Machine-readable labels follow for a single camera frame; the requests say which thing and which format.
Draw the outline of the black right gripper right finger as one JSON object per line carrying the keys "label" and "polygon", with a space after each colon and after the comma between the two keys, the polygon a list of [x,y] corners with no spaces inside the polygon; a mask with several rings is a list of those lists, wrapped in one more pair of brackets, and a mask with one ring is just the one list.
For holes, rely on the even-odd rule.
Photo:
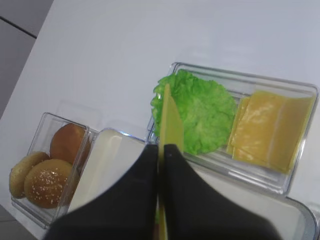
{"label": "black right gripper right finger", "polygon": [[162,194],[170,240],[281,239],[270,221],[205,182],[174,144],[164,147]]}

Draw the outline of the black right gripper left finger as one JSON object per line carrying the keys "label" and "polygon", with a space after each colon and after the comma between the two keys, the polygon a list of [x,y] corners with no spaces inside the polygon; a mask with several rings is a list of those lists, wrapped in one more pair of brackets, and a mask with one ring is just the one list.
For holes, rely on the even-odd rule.
{"label": "black right gripper left finger", "polygon": [[60,217],[46,240],[151,240],[158,192],[158,146],[148,144],[107,191]]}

